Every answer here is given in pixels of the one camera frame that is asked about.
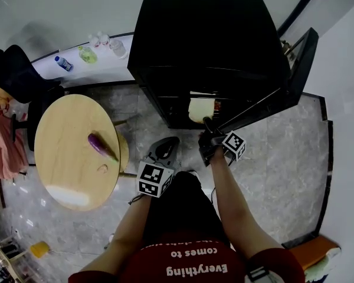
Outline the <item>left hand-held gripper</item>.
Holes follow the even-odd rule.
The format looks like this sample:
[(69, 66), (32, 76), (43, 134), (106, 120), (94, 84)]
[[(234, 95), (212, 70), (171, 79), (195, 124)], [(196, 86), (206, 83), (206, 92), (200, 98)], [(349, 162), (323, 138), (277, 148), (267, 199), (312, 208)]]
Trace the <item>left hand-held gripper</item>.
[(174, 176), (179, 143), (179, 138), (173, 136), (150, 146), (138, 168), (136, 186), (139, 193), (156, 198), (162, 196)]

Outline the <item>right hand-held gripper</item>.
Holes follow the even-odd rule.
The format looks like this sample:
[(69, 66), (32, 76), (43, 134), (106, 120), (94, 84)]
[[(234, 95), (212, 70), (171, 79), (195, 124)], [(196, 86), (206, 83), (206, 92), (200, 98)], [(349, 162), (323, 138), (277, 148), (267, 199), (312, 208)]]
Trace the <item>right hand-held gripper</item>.
[(218, 130), (210, 117), (204, 117), (203, 122), (206, 130), (201, 134), (198, 145), (204, 165), (209, 166), (219, 146), (223, 148), (224, 155), (231, 159), (229, 165), (239, 161), (246, 150), (246, 141), (234, 131), (225, 134)]

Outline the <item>yellow bread item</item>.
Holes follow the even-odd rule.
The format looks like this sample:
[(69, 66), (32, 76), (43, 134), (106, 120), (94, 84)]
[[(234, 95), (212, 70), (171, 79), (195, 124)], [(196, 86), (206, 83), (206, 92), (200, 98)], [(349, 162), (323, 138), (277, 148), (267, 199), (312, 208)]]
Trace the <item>yellow bread item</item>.
[(214, 110), (213, 98), (191, 98), (188, 108), (189, 118), (195, 123), (204, 124), (204, 118), (212, 119)]

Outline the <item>purple eggplant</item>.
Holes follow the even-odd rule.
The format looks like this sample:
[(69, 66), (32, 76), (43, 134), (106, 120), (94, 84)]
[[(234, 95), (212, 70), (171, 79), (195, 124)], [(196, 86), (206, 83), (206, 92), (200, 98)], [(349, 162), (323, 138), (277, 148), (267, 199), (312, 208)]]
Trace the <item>purple eggplant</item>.
[(96, 133), (90, 133), (87, 137), (87, 140), (91, 147), (100, 155), (114, 162), (119, 162), (119, 159), (114, 153), (114, 151), (109, 147), (109, 145), (104, 141), (104, 139), (100, 135)]

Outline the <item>black mini fridge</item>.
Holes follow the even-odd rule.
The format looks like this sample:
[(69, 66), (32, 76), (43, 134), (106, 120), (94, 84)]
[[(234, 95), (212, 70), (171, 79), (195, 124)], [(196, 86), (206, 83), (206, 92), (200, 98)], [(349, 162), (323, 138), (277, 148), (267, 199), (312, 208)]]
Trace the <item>black mini fridge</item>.
[(127, 67), (168, 127), (204, 128), (196, 98), (228, 132), (299, 103), (318, 40), (310, 28), (283, 51), (263, 0), (143, 0)]

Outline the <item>person's black shorts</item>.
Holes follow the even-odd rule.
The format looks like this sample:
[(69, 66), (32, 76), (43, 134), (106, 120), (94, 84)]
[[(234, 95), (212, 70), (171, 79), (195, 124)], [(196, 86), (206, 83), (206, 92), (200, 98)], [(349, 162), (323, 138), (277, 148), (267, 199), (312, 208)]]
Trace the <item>person's black shorts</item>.
[(230, 244), (198, 178), (178, 172), (164, 194), (151, 200), (143, 244), (210, 240)]

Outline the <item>round wooden table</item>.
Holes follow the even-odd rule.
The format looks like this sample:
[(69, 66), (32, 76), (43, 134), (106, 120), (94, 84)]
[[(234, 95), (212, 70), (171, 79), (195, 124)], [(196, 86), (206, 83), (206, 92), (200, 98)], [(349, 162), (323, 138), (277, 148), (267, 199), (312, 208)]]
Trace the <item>round wooden table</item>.
[[(119, 162), (96, 152), (90, 133), (100, 135)], [(35, 163), (41, 182), (62, 206), (88, 211), (101, 206), (113, 192), (129, 162), (129, 147), (104, 108), (93, 99), (70, 94), (47, 108), (35, 136)], [(106, 164), (108, 171), (97, 169)]]

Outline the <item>brown cardboard pieces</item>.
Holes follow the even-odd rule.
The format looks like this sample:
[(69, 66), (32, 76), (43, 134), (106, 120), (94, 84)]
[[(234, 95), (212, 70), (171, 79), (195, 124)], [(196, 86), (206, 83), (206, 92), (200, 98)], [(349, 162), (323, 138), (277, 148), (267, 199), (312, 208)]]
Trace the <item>brown cardboard pieces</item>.
[(281, 40), (280, 42), (282, 45), (283, 53), (287, 57), (287, 59), (291, 62), (295, 61), (296, 54), (294, 53), (294, 50), (295, 50), (297, 44), (291, 45), (286, 40)]

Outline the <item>clear plastic bottle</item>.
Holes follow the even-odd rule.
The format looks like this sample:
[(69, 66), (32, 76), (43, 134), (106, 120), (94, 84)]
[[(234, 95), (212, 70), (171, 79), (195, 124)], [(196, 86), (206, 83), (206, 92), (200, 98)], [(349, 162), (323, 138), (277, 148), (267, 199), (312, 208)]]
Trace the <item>clear plastic bottle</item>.
[(109, 47), (119, 59), (124, 59), (127, 57), (127, 50), (121, 40), (111, 38)]

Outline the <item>white low ledge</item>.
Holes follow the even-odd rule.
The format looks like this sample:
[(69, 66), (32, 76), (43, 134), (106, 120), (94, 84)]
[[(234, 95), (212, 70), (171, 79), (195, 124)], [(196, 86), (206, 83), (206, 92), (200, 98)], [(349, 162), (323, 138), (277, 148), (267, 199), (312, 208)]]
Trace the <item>white low ledge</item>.
[[(78, 48), (56, 51), (32, 62), (32, 66), (46, 80), (61, 80), (64, 87), (78, 85), (119, 83), (133, 81), (134, 78), (127, 69), (129, 57), (118, 58), (109, 47), (91, 48), (98, 60), (93, 64), (84, 62), (78, 55)], [(55, 62), (56, 56), (65, 58), (74, 68), (68, 72)]]

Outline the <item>person's red shirt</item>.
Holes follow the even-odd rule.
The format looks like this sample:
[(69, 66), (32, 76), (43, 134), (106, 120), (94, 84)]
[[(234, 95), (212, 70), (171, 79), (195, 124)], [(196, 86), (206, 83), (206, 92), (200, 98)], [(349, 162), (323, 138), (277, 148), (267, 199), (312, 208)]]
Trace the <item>person's red shirt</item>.
[(245, 259), (217, 239), (196, 237), (145, 246), (118, 275), (81, 271), (68, 283), (252, 283), (258, 269), (273, 283), (305, 283), (302, 267), (286, 249), (266, 249)]

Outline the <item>green liquid bottle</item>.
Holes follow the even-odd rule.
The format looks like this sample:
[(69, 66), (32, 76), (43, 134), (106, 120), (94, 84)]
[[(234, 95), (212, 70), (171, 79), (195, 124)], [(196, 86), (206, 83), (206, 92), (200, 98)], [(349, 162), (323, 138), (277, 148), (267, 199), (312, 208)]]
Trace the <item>green liquid bottle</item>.
[(90, 47), (78, 46), (78, 55), (87, 64), (97, 62), (97, 55)]

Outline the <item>pink cloth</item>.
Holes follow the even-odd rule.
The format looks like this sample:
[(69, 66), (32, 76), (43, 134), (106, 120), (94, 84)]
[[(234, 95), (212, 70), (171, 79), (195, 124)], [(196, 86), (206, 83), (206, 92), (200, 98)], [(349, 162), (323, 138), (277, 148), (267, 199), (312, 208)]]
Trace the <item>pink cloth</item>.
[(20, 131), (11, 137), (11, 120), (0, 115), (0, 179), (13, 179), (28, 167), (28, 159)]

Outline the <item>orange cushion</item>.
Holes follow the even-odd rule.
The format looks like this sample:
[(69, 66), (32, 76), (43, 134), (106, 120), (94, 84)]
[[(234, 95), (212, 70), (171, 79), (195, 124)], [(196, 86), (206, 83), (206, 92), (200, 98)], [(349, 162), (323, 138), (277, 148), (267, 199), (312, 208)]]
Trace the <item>orange cushion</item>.
[(327, 237), (319, 235), (289, 249), (303, 268), (306, 283), (323, 283), (336, 268), (342, 250)]

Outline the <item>black office chair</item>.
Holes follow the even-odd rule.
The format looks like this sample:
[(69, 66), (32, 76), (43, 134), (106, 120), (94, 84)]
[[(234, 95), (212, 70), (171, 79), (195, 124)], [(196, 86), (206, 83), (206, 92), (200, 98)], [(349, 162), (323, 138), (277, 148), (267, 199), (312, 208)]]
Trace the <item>black office chair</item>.
[(27, 130), (28, 147), (34, 151), (35, 135), (42, 115), (53, 102), (64, 96), (59, 80), (46, 80), (32, 66), (18, 45), (0, 50), (0, 88), (22, 104), (28, 104), (27, 120), (11, 116), (12, 140), (19, 129)]

